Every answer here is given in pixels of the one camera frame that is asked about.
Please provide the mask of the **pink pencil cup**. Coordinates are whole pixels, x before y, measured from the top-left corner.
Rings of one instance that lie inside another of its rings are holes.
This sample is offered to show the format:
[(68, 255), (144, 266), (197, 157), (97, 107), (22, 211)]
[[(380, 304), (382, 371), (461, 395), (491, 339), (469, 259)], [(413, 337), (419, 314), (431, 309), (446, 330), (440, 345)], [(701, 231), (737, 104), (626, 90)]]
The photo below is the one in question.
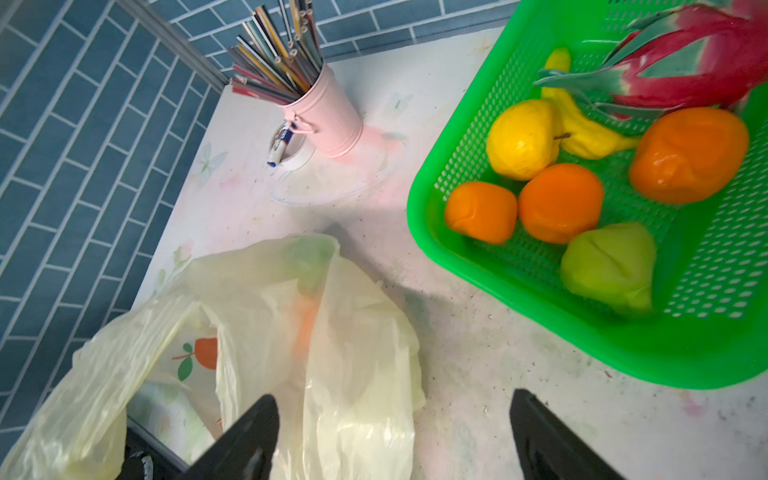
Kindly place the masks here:
[(325, 64), (313, 86), (298, 100), (281, 106), (292, 131), (305, 135), (321, 154), (338, 158), (349, 153), (363, 133), (363, 120)]

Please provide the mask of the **yellow apple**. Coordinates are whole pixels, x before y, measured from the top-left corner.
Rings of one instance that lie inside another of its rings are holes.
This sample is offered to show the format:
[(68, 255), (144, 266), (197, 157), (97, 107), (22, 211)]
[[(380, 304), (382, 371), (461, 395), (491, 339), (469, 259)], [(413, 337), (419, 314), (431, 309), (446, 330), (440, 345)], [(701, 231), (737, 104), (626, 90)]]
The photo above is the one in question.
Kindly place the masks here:
[(496, 118), (486, 152), (497, 174), (529, 181), (555, 163), (561, 142), (569, 136), (551, 101), (526, 100)]

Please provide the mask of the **yellow banana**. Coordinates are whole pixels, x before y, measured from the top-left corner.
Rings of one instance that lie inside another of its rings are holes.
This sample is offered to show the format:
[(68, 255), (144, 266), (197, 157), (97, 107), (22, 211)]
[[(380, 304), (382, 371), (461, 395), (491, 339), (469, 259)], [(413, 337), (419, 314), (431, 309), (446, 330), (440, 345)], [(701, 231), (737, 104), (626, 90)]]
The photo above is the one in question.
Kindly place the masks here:
[(541, 98), (557, 108), (568, 138), (561, 141), (566, 152), (585, 160), (601, 160), (614, 153), (636, 149), (640, 137), (623, 136), (585, 116), (571, 94), (561, 88), (543, 87)]

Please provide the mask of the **red dragon fruit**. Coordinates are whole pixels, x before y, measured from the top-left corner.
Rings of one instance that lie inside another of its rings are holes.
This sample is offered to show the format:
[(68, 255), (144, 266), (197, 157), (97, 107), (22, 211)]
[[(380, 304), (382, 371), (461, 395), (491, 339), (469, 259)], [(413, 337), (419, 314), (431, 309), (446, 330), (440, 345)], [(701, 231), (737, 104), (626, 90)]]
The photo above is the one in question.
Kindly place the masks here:
[(610, 96), (592, 108), (617, 120), (657, 119), (687, 108), (736, 111), (767, 81), (767, 4), (702, 1), (628, 25), (625, 37), (589, 72), (546, 67), (537, 85), (574, 96)]

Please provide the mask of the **yellow printed plastic bag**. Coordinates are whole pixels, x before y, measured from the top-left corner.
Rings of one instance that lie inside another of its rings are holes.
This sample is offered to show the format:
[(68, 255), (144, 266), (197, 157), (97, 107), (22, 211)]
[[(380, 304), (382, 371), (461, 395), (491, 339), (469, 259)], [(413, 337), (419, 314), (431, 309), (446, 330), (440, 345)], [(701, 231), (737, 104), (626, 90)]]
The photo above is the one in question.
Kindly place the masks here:
[(409, 478), (425, 402), (416, 333), (333, 237), (323, 287), (300, 293), (283, 260), (290, 238), (195, 259), (103, 327), (75, 353), (2, 477), (116, 478), (128, 404), (150, 381), (180, 388), (217, 439), (272, 395), (275, 479)]

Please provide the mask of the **green plastic basket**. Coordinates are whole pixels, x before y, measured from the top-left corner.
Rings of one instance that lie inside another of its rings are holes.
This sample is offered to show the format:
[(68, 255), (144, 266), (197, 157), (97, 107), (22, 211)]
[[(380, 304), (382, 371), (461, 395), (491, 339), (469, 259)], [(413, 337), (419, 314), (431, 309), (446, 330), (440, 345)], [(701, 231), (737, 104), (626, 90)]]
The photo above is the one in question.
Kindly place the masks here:
[(522, 2), (414, 180), (417, 244), (639, 379), (763, 373), (758, 22), (727, 1)]

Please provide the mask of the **orange fruit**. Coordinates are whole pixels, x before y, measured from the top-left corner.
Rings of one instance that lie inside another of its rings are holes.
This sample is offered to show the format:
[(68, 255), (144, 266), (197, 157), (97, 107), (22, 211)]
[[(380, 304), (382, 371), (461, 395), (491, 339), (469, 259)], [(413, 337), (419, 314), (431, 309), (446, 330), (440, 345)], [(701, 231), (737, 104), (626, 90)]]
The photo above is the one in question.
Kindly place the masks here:
[(643, 135), (629, 181), (640, 194), (658, 202), (700, 202), (733, 180), (748, 147), (746, 124), (731, 112), (679, 110), (654, 122)]
[(600, 179), (574, 164), (553, 165), (522, 189), (518, 214), (526, 232), (551, 244), (568, 244), (597, 227), (604, 199)]
[(517, 221), (515, 195), (487, 182), (467, 182), (450, 194), (444, 212), (448, 228), (489, 244), (508, 241)]

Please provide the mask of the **dark green wrinkled fruit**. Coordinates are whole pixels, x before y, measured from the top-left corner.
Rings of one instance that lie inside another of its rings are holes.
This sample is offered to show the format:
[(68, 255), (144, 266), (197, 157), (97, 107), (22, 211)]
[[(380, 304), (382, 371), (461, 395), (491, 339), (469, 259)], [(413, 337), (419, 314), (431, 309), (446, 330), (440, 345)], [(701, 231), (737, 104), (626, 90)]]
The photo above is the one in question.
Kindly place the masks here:
[(336, 241), (327, 236), (290, 238), (283, 251), (283, 260), (289, 277), (297, 280), (300, 293), (314, 295), (323, 287), (336, 251)]

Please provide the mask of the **bundle of coloured pencils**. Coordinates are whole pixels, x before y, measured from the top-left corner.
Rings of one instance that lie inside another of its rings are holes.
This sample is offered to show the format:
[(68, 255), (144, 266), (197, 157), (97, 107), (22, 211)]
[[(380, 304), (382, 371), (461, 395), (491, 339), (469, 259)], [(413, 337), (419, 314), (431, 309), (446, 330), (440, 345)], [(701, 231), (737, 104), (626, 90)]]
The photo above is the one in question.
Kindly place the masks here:
[(278, 23), (265, 6), (242, 23), (244, 33), (227, 49), (234, 74), (232, 90), (279, 106), (292, 104), (328, 76), (310, 1), (281, 1)]

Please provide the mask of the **green pear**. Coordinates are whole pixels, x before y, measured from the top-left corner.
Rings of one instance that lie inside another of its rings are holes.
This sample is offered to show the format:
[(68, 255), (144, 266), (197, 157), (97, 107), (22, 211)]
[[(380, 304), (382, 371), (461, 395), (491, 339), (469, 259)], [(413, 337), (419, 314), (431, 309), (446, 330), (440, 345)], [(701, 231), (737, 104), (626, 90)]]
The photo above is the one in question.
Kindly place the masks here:
[(622, 316), (650, 313), (657, 248), (639, 223), (584, 232), (568, 244), (560, 265), (564, 287), (611, 307)]

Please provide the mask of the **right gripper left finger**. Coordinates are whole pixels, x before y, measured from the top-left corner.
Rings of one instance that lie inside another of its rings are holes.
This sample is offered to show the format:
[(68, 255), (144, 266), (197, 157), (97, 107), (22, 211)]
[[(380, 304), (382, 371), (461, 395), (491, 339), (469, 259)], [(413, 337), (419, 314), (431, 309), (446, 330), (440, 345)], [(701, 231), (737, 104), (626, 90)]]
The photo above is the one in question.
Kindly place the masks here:
[(266, 394), (177, 479), (269, 479), (279, 428), (277, 402)]

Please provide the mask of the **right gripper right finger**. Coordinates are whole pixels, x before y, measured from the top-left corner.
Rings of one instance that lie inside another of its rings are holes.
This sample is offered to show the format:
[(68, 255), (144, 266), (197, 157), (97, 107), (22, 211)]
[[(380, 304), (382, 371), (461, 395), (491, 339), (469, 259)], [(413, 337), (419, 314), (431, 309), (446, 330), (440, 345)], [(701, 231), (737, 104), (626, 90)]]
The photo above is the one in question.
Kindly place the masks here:
[(623, 479), (530, 391), (514, 391), (509, 416), (524, 479)]

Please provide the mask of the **blue marker pen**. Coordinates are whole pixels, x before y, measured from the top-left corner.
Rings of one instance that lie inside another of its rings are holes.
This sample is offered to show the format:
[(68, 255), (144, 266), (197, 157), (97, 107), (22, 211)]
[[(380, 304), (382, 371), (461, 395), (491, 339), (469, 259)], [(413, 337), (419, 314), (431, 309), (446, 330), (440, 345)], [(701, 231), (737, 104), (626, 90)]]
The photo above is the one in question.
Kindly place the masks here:
[(283, 162), (283, 156), (293, 138), (293, 135), (293, 123), (289, 120), (286, 120), (274, 135), (274, 139), (269, 150), (269, 155), (267, 157), (267, 164), (270, 167), (276, 168)]

